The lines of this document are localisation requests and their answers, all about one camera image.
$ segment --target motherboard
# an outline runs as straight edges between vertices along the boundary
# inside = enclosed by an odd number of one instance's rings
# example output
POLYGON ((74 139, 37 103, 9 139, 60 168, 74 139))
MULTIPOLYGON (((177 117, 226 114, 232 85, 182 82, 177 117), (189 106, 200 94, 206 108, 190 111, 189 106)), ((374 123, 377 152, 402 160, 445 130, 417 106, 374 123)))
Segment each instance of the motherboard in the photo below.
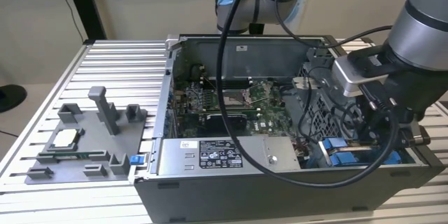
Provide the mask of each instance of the motherboard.
MULTIPOLYGON (((218 110, 214 81, 200 82, 174 91, 177 137, 226 136, 218 110)), ((281 100, 281 86, 276 81, 226 82, 222 91, 229 120, 238 136, 266 134, 294 136, 292 120, 281 100)))

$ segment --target blue connector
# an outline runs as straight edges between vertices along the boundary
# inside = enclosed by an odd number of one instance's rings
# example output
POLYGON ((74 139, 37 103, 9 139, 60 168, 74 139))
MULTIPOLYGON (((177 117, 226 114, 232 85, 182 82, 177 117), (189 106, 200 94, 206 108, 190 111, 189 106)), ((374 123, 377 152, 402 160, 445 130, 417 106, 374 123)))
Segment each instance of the blue connector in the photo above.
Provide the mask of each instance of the blue connector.
POLYGON ((350 152, 336 152, 329 156, 333 166, 354 165, 357 160, 350 152))
POLYGON ((325 149, 346 147, 346 141, 341 137, 328 137, 322 141, 325 149))
POLYGON ((384 161, 385 165, 397 165, 401 164, 401 157, 396 151, 390 152, 389 157, 384 161))
POLYGON ((129 164, 130 165, 142 165, 144 163, 145 163, 145 157, 144 156, 138 156, 138 155, 130 156, 130 159, 129 159, 129 164))

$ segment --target warning label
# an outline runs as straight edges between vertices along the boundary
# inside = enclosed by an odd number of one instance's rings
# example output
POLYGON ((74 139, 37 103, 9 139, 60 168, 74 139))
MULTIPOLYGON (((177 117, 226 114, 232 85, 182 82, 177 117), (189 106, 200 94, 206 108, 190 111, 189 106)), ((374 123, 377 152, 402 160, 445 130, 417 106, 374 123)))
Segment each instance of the warning label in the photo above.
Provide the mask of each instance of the warning label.
POLYGON ((241 153, 232 140, 200 141, 198 151, 202 169, 242 167, 241 153))

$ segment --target metal plate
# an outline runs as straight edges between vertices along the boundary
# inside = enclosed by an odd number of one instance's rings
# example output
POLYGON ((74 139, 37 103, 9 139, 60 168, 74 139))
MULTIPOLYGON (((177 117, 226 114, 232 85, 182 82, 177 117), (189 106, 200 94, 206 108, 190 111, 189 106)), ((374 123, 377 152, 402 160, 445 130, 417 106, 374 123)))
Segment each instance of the metal plate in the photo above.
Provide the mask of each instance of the metal plate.
MULTIPOLYGON (((370 44, 358 39, 345 44, 344 49, 349 52, 368 46, 370 44)), ((110 101, 146 102, 142 105, 148 117, 140 151, 150 150, 157 110, 152 100, 157 100, 160 93, 160 84, 156 84, 160 79, 152 79, 150 74, 164 69, 161 58, 162 41, 97 41, 81 49, 0 163, 0 170, 6 166, 0 177, 0 223, 150 223, 136 190, 126 181, 24 185, 21 173, 34 163, 26 158, 41 151, 49 139, 49 130, 58 121, 56 108, 61 100, 86 98, 92 83, 109 86, 106 97, 110 101)), ((93 109, 88 103, 85 106, 84 109, 93 109)), ((433 139, 429 148, 448 166, 448 110, 440 103, 426 110, 421 125, 433 139)), ((234 223, 445 223, 446 199, 448 169, 424 187, 397 193, 373 212, 234 223)))

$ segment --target green circuit board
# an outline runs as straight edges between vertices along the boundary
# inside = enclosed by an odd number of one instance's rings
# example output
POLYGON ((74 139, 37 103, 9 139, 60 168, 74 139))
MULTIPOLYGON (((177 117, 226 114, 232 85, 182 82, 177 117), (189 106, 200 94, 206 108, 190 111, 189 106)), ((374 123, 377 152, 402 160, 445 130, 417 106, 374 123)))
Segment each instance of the green circuit board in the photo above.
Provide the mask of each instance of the green circuit board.
MULTIPOLYGON (((294 136, 278 87, 272 81, 253 81, 246 89, 225 90, 222 93, 229 115, 246 120, 240 136, 294 136)), ((190 85, 177 93, 177 99, 180 137, 210 136, 204 133, 206 120, 210 116, 218 118, 217 122, 221 120, 216 91, 190 85)))

